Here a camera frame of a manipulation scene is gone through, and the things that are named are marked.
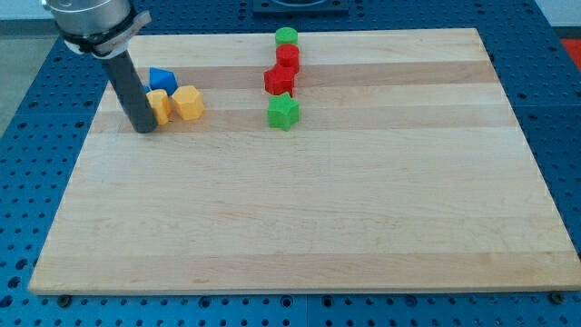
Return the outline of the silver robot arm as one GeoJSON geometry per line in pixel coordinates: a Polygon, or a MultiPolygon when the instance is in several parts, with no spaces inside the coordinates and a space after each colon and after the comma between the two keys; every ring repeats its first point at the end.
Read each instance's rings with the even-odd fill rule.
{"type": "Polygon", "coordinates": [[[74,53],[111,59],[128,49],[132,37],[152,21],[131,0],[41,0],[65,45],[74,53]]]}

